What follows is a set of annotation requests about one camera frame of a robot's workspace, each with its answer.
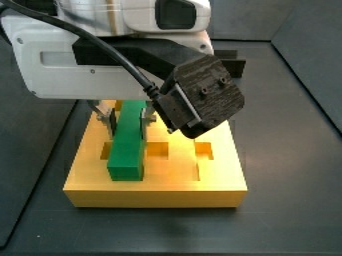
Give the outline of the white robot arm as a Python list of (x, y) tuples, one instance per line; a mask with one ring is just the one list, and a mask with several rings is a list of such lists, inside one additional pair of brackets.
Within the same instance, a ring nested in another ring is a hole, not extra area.
[(189, 138), (209, 114), (216, 62), (209, 0), (0, 0), (29, 91), (46, 99), (143, 100), (142, 122)]

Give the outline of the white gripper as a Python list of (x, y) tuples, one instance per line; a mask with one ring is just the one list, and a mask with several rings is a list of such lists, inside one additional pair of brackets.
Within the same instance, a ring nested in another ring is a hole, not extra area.
[[(177, 43), (210, 53), (213, 46), (206, 29), (210, 16), (198, 14), (194, 26), (162, 29), (153, 14), (106, 14), (90, 16), (79, 22), (86, 31), (105, 38), (141, 36), (170, 39)], [(85, 99), (107, 128), (110, 138), (117, 130), (115, 109), (103, 101), (145, 100), (142, 86), (121, 66), (77, 63), (73, 44), (78, 36), (71, 32), (22, 14), (2, 18), (6, 35), (14, 47), (15, 58), (29, 90), (43, 99)], [(147, 127), (157, 121), (155, 109), (145, 107), (141, 113), (142, 139)]]

